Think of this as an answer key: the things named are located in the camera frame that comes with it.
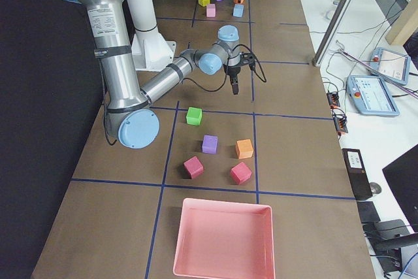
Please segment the light blue foam block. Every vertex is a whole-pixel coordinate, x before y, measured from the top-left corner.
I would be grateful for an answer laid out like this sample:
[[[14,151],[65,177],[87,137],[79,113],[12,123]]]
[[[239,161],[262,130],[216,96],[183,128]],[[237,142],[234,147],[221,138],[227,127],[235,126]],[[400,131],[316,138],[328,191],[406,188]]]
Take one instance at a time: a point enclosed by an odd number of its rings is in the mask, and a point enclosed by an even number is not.
[[[244,8],[243,4],[235,4],[233,8],[233,16],[237,18],[241,18],[244,15]]]

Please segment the pink foam block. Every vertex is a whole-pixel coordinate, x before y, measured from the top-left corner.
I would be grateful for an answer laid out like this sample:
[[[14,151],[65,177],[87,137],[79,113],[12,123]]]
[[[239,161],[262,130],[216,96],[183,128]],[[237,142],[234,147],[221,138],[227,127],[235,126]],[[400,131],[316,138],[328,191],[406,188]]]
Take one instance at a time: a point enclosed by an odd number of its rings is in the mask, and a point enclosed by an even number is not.
[[[207,18],[216,17],[216,5],[215,4],[210,3],[206,6],[206,17]]]

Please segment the green foam block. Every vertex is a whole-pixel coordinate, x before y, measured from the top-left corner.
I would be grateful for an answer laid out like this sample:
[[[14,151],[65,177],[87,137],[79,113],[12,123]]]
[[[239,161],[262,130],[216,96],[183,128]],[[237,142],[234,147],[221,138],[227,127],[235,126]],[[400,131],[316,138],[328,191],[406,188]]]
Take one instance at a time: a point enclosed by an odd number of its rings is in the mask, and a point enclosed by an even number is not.
[[[200,125],[202,121],[202,109],[189,107],[186,114],[186,122],[188,125]]]

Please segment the near purple foam block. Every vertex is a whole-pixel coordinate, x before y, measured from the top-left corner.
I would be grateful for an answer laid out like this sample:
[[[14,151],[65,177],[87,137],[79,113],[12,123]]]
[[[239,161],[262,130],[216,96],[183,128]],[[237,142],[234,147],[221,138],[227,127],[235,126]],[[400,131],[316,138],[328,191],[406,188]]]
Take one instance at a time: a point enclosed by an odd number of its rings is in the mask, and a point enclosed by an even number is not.
[[[216,154],[218,137],[205,135],[202,141],[202,152],[205,154]]]

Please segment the near orange foam block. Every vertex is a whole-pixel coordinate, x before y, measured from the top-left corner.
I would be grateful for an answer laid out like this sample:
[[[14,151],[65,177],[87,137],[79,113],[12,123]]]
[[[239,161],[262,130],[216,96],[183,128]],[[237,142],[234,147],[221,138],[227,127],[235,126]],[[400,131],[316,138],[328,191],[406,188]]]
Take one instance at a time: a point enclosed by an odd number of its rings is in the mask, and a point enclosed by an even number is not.
[[[236,141],[235,149],[238,159],[251,158],[253,156],[254,149],[250,139]]]

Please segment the dark red foam block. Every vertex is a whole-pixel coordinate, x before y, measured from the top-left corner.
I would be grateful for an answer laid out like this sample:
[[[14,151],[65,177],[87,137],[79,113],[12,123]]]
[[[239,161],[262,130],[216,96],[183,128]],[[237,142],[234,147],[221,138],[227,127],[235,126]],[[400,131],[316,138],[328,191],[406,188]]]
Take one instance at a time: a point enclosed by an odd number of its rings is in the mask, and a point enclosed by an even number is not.
[[[204,166],[197,156],[193,156],[183,162],[184,168],[191,179],[200,176],[204,172]]]

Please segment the far orange black connector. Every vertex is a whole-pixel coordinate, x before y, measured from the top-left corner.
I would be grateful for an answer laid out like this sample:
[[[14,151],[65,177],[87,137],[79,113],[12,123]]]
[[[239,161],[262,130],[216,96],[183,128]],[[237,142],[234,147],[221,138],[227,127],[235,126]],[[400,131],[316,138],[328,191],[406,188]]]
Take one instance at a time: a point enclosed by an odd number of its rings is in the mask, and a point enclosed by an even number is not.
[[[331,109],[340,108],[339,93],[337,91],[328,92],[327,100]]]

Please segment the orange black connector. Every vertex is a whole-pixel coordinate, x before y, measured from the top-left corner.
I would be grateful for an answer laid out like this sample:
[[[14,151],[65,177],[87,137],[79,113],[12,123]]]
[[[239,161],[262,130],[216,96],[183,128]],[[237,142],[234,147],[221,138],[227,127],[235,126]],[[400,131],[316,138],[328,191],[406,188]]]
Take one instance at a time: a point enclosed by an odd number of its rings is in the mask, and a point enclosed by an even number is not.
[[[337,134],[339,136],[348,134],[346,115],[332,113],[332,118]]]
[[[331,109],[340,108],[339,93],[337,91],[328,92],[327,100]]]

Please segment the near orange black connector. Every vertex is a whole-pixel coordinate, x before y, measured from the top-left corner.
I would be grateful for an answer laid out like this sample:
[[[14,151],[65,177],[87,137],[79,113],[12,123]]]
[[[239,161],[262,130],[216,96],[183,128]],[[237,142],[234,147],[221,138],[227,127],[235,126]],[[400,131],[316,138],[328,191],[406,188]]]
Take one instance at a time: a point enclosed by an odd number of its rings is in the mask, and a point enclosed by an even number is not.
[[[339,136],[348,134],[346,115],[332,113],[332,118],[337,134]]]

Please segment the near teach pendant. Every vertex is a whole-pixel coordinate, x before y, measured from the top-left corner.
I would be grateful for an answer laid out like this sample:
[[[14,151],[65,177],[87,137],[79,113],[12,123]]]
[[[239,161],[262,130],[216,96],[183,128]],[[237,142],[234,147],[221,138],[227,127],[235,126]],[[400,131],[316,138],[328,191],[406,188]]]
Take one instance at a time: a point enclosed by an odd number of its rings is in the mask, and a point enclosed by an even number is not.
[[[378,76],[350,75],[347,93],[357,111],[364,116],[400,115],[385,81]]]

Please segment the teach pendant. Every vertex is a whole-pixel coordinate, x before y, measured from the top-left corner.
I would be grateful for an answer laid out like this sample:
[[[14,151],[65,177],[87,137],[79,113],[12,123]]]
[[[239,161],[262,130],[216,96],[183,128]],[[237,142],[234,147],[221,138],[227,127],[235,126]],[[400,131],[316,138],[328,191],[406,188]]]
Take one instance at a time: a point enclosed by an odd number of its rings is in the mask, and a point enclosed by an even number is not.
[[[370,66],[379,74],[405,86],[408,83],[411,58],[386,48],[376,48],[370,56]]]
[[[364,116],[400,115],[385,81],[378,76],[350,75],[347,93],[357,111]]]

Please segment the pink plastic tray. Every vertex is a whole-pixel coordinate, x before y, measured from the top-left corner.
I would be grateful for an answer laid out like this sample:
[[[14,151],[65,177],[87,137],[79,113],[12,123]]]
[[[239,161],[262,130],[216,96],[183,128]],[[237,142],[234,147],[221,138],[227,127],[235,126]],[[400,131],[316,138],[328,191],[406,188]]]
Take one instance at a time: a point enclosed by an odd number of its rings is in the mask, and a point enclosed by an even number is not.
[[[272,208],[184,199],[173,273],[194,278],[275,278]]]

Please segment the black monitor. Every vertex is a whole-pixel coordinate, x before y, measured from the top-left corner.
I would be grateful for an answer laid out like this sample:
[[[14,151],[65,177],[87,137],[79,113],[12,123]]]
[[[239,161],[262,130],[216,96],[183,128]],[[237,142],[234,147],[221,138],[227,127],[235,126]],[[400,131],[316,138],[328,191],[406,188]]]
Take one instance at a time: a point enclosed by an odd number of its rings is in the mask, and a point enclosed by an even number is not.
[[[406,219],[417,231],[417,151],[404,153],[387,165],[383,174]]]

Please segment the black monitor stand base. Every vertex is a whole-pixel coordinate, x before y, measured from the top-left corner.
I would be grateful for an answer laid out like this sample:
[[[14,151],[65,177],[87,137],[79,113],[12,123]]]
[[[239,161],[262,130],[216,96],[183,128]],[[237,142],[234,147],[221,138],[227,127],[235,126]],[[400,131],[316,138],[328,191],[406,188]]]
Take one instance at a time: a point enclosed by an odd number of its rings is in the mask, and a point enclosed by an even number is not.
[[[362,228],[376,255],[394,255],[399,253],[399,246],[395,247],[394,244],[384,244],[383,247],[378,247],[378,244],[386,240],[410,235],[408,228],[402,220],[369,222],[365,223]]]

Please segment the aluminium frame post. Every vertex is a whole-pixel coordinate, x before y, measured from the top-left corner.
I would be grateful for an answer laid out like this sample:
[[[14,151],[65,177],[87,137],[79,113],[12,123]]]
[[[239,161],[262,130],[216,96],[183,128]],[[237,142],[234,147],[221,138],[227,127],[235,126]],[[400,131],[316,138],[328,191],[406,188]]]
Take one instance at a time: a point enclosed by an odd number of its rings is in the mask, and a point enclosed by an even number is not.
[[[338,32],[343,17],[347,12],[351,2],[352,0],[340,0],[340,2],[338,3],[338,6],[336,7],[336,10],[330,20],[329,26],[325,31],[325,34],[319,44],[317,52],[315,53],[315,56],[312,59],[312,65],[314,67],[321,66],[325,54],[327,53],[331,45],[331,42],[333,41],[335,35]]]

